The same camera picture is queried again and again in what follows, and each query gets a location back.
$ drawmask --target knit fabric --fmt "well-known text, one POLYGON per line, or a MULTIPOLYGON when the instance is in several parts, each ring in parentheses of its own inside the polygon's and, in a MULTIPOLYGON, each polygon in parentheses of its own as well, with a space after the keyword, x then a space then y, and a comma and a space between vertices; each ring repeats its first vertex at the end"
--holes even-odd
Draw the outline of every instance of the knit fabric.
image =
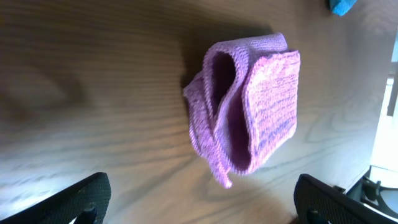
POLYGON ((193 148, 223 187, 232 186, 229 171, 254 172, 292 137, 299 67, 282 34, 220 42, 206 53, 183 93, 193 148))

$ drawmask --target blue object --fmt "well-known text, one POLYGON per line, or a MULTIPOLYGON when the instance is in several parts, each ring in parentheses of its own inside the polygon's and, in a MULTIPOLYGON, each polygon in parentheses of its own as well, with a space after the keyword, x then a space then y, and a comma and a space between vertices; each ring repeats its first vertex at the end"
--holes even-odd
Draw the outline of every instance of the blue object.
POLYGON ((330 0, 330 9, 332 13, 343 16, 355 3, 356 0, 330 0))

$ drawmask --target wooden table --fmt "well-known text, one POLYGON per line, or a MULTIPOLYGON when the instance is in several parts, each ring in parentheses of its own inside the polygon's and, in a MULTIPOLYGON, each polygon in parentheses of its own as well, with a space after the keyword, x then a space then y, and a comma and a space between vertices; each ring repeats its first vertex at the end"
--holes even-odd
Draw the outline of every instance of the wooden table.
POLYGON ((0 219, 98 171, 105 223, 288 223, 297 178, 350 188, 368 169, 398 2, 0 3, 0 219), (182 86, 222 40, 281 32, 302 56, 298 128, 222 189, 188 137, 182 86))

